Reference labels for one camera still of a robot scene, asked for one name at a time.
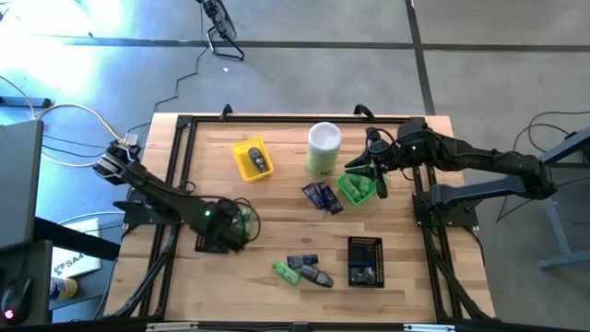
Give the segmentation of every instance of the yellow box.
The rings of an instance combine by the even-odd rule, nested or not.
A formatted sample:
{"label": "yellow box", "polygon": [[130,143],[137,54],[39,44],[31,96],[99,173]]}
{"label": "yellow box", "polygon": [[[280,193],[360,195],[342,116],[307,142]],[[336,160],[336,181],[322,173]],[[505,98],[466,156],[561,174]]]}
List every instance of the yellow box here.
{"label": "yellow box", "polygon": [[[268,166],[267,172],[260,173],[256,169],[254,163],[250,159],[250,155],[248,155],[248,150],[250,148],[258,148],[263,157],[265,157],[266,165]],[[236,162],[238,163],[238,168],[240,168],[240,174],[242,175],[244,181],[256,181],[269,175],[275,170],[273,167],[273,162],[270,160],[268,152],[266,151],[265,142],[262,141],[260,136],[250,138],[234,145],[233,155],[236,157]]]}

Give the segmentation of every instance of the gray floor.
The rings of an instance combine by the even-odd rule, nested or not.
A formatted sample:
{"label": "gray floor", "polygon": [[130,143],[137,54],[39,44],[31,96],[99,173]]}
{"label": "gray floor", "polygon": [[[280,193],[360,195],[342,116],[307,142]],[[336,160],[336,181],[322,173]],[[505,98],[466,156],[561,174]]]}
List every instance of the gray floor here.
{"label": "gray floor", "polygon": [[[15,3],[0,23],[4,47],[0,73],[30,96],[79,102],[99,111],[117,132],[149,121],[154,102],[174,95],[177,77],[194,70],[200,48],[74,47],[59,41],[15,38],[14,31],[95,37],[200,39],[198,5],[116,0]],[[411,42],[403,0],[226,0],[239,40],[266,42]],[[420,35],[431,43],[588,44],[585,0],[415,0]],[[246,61],[206,53],[199,76],[179,86],[179,99],[158,112],[350,113],[362,102],[375,113],[424,114],[411,50],[244,49]],[[437,114],[452,117],[455,135],[482,148],[509,149],[530,119],[546,111],[588,111],[590,53],[425,52]],[[0,84],[0,95],[14,95]],[[25,109],[0,109],[0,124],[30,117]],[[46,134],[106,145],[109,133],[91,115],[56,110],[45,118]],[[568,131],[590,124],[590,116],[547,116],[540,122]],[[145,138],[147,131],[140,131]],[[559,132],[535,130],[542,147],[562,140]],[[84,153],[95,149],[58,148]],[[538,153],[523,137],[522,152]],[[84,161],[56,155],[62,160]],[[588,176],[560,173],[558,179]],[[465,172],[468,183],[493,178]],[[590,184],[579,183],[556,199],[572,246],[590,249],[584,204]],[[37,214],[60,220],[113,210],[126,188],[113,187],[91,169],[71,169],[44,160]],[[521,199],[511,197],[509,207]],[[590,324],[590,265],[537,269],[537,260],[558,248],[540,203],[519,209],[496,224],[500,199],[478,207],[487,272],[499,318],[508,322],[587,329]],[[103,271],[104,279],[108,271]],[[89,318],[92,300],[57,310],[66,321]]]}

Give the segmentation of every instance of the wooden tabletop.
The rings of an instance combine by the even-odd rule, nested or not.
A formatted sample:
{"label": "wooden tabletop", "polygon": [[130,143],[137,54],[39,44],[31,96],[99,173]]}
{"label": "wooden tabletop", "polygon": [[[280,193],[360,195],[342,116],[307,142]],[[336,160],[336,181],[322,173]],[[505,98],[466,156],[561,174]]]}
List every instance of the wooden tabletop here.
{"label": "wooden tabletop", "polygon": [[[165,178],[176,113],[156,113],[143,164]],[[437,132],[452,136],[447,116],[426,117]],[[189,180],[200,195],[247,197],[262,219],[260,237],[238,255],[194,251],[195,233],[181,232],[171,278],[166,319],[215,321],[430,322],[434,321],[429,273],[421,231],[410,201],[414,184],[401,172],[388,173],[389,197],[371,197],[353,206],[340,193],[336,178],[363,151],[364,124],[338,124],[342,147],[336,171],[324,177],[344,207],[332,216],[318,210],[301,189],[314,180],[305,167],[307,135],[312,124],[199,124]],[[397,125],[383,125],[395,136]],[[242,180],[231,147],[253,136],[265,142],[275,170],[257,182]],[[175,183],[182,167],[181,145]],[[439,183],[462,184],[460,172],[438,172]],[[105,313],[112,313],[144,277],[154,226],[140,226],[125,237]],[[384,289],[348,286],[347,238],[383,238]],[[448,229],[455,274],[480,308],[494,315],[478,244],[460,228]],[[318,268],[335,284],[321,288],[303,279],[293,287],[277,276],[274,261],[287,255],[318,254]],[[451,313],[446,283],[441,282]],[[159,295],[159,279],[151,310]]]}

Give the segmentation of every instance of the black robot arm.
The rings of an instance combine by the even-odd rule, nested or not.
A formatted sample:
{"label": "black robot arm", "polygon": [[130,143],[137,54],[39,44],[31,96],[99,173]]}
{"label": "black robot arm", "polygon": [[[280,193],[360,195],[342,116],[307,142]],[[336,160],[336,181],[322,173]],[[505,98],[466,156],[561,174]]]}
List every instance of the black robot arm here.
{"label": "black robot arm", "polygon": [[[165,216],[161,223],[189,224],[193,230],[213,241],[225,244],[238,252],[248,243],[243,230],[235,226],[239,207],[226,198],[206,202],[199,196],[190,196],[161,181],[148,172],[137,158],[139,147],[122,147],[113,141],[100,160],[93,166],[100,177],[112,184],[130,184],[146,196],[155,216]],[[115,206],[127,210],[142,209],[134,203],[118,203]]]}
{"label": "black robot arm", "polygon": [[[380,133],[389,136],[389,142],[383,140]],[[442,171],[456,172],[468,168],[513,175],[491,187],[453,188],[441,184],[432,190],[433,205],[452,205],[459,200],[509,194],[544,199],[556,191],[547,168],[537,157],[515,151],[473,148],[463,140],[435,133],[423,118],[411,118],[402,124],[397,131],[397,139],[383,129],[368,128],[364,152],[345,168],[346,172],[377,181],[379,197],[386,198],[384,173],[423,164],[430,164]]]}

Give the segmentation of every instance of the green bowl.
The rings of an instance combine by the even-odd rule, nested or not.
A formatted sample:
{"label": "green bowl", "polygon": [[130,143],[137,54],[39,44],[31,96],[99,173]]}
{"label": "green bowl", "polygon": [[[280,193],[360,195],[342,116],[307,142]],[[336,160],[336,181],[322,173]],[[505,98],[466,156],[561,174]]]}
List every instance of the green bowl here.
{"label": "green bowl", "polygon": [[[346,189],[344,189],[344,186],[342,185],[342,181],[347,177],[346,173],[342,173],[339,177],[338,177],[338,186],[340,187],[340,190],[342,190],[342,192],[344,192],[344,195],[346,195],[348,197],[348,200],[350,201],[350,203],[352,203],[353,205],[359,206],[362,204],[362,202],[366,201],[367,198],[373,196],[376,192],[377,192],[377,184],[375,184],[375,181],[371,181],[369,182],[369,192],[367,193],[367,195],[365,197],[363,197],[360,201],[355,201],[354,199],[352,199],[352,197],[350,196],[350,194],[348,193],[348,191],[346,191]],[[387,182],[387,176],[383,176],[383,179]]]}

